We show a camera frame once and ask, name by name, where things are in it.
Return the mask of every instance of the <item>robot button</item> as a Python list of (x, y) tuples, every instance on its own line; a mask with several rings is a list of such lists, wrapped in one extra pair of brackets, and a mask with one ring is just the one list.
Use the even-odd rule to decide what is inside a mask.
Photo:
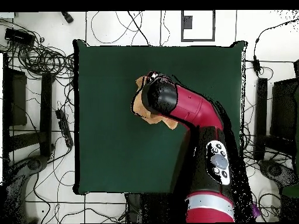
[(227, 178), (227, 173), (225, 171), (222, 171), (222, 175), (224, 178)]
[(219, 168), (214, 167), (214, 173), (215, 173), (215, 174), (220, 174), (220, 170), (219, 170)]

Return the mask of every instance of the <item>purple tag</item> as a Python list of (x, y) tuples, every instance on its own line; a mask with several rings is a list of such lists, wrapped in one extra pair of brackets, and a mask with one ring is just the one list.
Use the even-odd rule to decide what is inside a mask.
[(259, 208), (256, 206), (255, 203), (253, 203), (253, 204), (251, 205), (251, 209), (252, 209), (252, 214), (253, 214), (253, 217), (254, 217), (254, 218), (257, 218), (258, 216), (260, 216), (260, 210), (259, 210)]

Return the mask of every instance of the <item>floor tile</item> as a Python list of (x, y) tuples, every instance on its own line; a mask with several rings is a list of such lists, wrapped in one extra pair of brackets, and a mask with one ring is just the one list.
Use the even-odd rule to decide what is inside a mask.
[(74, 52), (72, 41), (85, 38), (85, 12), (69, 14), (74, 18), (70, 24), (61, 12), (22, 12), (14, 22), (41, 35), (44, 46), (61, 49), (70, 55)]
[[(125, 211), (126, 206), (125, 205), (115, 205), (115, 204), (86, 204), (86, 208), (89, 208), (89, 210), (86, 210), (85, 214), (85, 222), (86, 223), (113, 223), (115, 222)], [(108, 219), (105, 216), (100, 216), (97, 213), (105, 216), (109, 216), (112, 219)]]
[[(200, 19), (200, 11), (194, 11), (193, 18)], [(215, 11), (215, 42), (181, 42), (181, 10), (162, 11), (162, 44), (164, 46), (224, 46), (228, 47), (235, 41), (235, 10)]]
[(50, 203), (50, 211), (47, 215), (49, 206), (43, 202), (26, 203), (26, 211), (29, 217), (38, 217), (39, 223), (43, 224), (79, 224), (84, 223), (83, 204), (53, 204)]
[[(138, 15), (138, 11), (130, 11), (130, 13), (133, 18)], [(118, 21), (117, 15), (125, 27)], [(99, 13), (97, 13), (97, 11), (88, 12), (87, 43), (90, 46), (130, 46), (134, 38), (134, 46), (147, 46), (143, 35), (140, 32), (136, 34), (138, 29), (128, 13), (126, 11), (117, 11), (117, 15), (115, 11), (99, 11)], [(137, 25), (141, 24), (141, 15), (135, 18), (135, 22)], [(126, 27), (130, 23), (129, 29), (131, 31), (126, 31)], [(142, 13), (142, 26), (140, 29), (152, 46), (158, 46), (160, 36), (160, 11), (144, 11)]]
[(87, 202), (126, 203), (123, 193), (91, 192), (86, 195)]

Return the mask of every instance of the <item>black border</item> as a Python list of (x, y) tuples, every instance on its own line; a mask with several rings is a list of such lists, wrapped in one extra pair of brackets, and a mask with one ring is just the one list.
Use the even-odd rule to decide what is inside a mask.
[(3, 81), (2, 81), (2, 179), (5, 180), (7, 172), (9, 170), (9, 118), (7, 116), (11, 113), (11, 103), (5, 100), (6, 95), (6, 72), (8, 70), (8, 54), (0, 51), (3, 54), (3, 64), (1, 69), (3, 70)]
[(180, 21), (180, 27), (181, 27), (181, 30), (180, 30), (180, 41), (181, 42), (196, 42), (196, 41), (202, 41), (202, 42), (205, 42), (205, 41), (215, 41), (215, 23), (216, 23), (216, 10), (212, 10), (213, 11), (213, 34), (212, 34), (212, 38), (200, 38), (200, 39), (185, 39), (184, 38), (184, 25), (183, 25), (183, 17), (185, 16), (184, 15), (184, 11), (182, 10), (181, 11), (181, 21)]
[[(79, 182), (80, 182), (80, 150), (79, 150), (79, 87), (78, 87), (78, 79), (79, 79), (79, 47), (78, 47), (78, 41), (83, 42), (87, 47), (89, 45), (83, 41), (83, 40), (74, 40), (72, 42), (74, 46), (74, 105), (75, 105), (75, 123), (74, 123), (74, 144), (77, 146), (75, 148), (75, 184), (73, 186), (73, 192), (76, 195), (84, 195), (79, 193)], [(233, 42), (229, 47), (222, 47), (222, 48), (233, 48), (235, 45), (237, 45), (240, 42), (244, 42), (244, 49), (247, 48), (248, 43), (246, 41), (236, 41)], [(217, 45), (193, 45), (193, 47), (221, 47)], [(241, 52), (241, 116), (240, 116), (240, 144), (239, 144), (239, 157), (243, 157), (242, 149), (244, 147), (244, 139), (243, 139), (243, 127), (244, 127), (244, 104), (245, 104), (245, 50)], [(202, 95), (209, 101), (213, 102), (209, 97)], [(93, 193), (103, 193), (104, 191), (93, 191)]]

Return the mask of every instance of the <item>black stand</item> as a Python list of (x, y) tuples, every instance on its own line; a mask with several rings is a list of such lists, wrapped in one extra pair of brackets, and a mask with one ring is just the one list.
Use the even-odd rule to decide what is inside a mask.
[[(29, 178), (44, 170), (54, 149), (51, 144), (52, 127), (52, 83), (55, 77), (51, 73), (45, 73), (41, 80), (41, 103), (40, 103), (40, 131), (16, 136), (7, 135), (9, 124), (4, 123), (4, 157), (9, 152), (21, 149), (33, 144), (40, 144), (40, 155), (30, 157), (9, 166), (4, 162), (4, 182), (0, 187), (1, 204), (0, 216), (6, 223), (29, 223), (25, 210), (25, 193)], [(4, 80), (5, 90), (10, 84)], [(9, 98), (4, 100), (4, 113), (10, 112), (11, 102)]]
[(64, 19), (67, 21), (67, 23), (72, 23), (74, 21), (74, 19), (68, 12), (61, 12), (61, 13), (62, 13)]
[(298, 85), (298, 78), (274, 83), (270, 135), (266, 135), (267, 80), (263, 80), (263, 78), (258, 80), (256, 89), (255, 146), (253, 147), (253, 158), (255, 160), (264, 159), (266, 147), (295, 158), (295, 117), (297, 109), (295, 107), (294, 92)]

